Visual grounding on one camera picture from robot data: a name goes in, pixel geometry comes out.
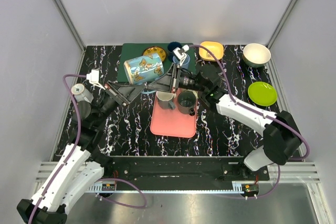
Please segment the white grey mug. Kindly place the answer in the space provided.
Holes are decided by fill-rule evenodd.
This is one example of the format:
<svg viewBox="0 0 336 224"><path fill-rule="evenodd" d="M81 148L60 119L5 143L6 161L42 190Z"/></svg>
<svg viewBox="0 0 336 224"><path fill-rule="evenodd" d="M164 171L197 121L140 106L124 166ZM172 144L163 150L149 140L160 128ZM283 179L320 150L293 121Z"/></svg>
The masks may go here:
<svg viewBox="0 0 336 224"><path fill-rule="evenodd" d="M174 93L157 91L156 98L157 98L157 102L160 108L164 110L174 110L175 109L175 103L174 103L175 94Z"/></svg>

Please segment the dark grey mug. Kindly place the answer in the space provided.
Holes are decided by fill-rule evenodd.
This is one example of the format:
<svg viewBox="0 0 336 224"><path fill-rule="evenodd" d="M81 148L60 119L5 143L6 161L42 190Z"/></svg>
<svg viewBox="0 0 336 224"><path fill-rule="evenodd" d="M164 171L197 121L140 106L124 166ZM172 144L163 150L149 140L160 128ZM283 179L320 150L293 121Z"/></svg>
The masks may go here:
<svg viewBox="0 0 336 224"><path fill-rule="evenodd" d="M177 96L177 107L182 114L194 116L196 106L196 96L191 91L182 91Z"/></svg>

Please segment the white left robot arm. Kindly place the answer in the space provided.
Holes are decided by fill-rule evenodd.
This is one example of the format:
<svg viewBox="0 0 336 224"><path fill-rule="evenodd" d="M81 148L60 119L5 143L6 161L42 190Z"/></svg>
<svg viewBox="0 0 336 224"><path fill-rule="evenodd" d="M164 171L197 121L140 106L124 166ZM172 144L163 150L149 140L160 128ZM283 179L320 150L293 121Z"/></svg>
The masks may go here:
<svg viewBox="0 0 336 224"><path fill-rule="evenodd" d="M113 175L112 160L97 148L108 116L121 105L129 105L144 85L106 83L104 98L93 105L92 94L75 84L67 89L73 102L75 133L62 158L31 199L22 199L17 211L24 223L65 223L73 205L96 181Z"/></svg>

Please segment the light blue glazed mug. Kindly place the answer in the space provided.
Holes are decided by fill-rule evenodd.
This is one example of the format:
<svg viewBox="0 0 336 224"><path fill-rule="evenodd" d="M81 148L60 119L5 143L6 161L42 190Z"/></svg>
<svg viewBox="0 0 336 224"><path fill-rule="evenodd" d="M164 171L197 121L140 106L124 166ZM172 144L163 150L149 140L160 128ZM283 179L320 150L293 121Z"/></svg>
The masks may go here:
<svg viewBox="0 0 336 224"><path fill-rule="evenodd" d="M158 53L126 60L123 64L129 84L153 82L164 74L163 62Z"/></svg>

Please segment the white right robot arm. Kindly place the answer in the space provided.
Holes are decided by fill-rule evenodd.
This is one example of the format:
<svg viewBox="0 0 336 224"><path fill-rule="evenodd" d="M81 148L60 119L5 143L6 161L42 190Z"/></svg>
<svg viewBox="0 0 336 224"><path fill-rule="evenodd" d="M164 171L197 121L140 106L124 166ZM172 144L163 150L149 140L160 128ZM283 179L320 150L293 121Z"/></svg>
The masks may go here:
<svg viewBox="0 0 336 224"><path fill-rule="evenodd" d="M257 108L220 87L218 68L204 65L197 74L172 64L167 73L150 82L150 90L176 93L179 88L193 90L203 107L230 117L256 131L263 138L263 146L251 151L238 167L239 176L250 180L257 171L272 163L284 165L302 143L292 115L287 111L274 113Z"/></svg>

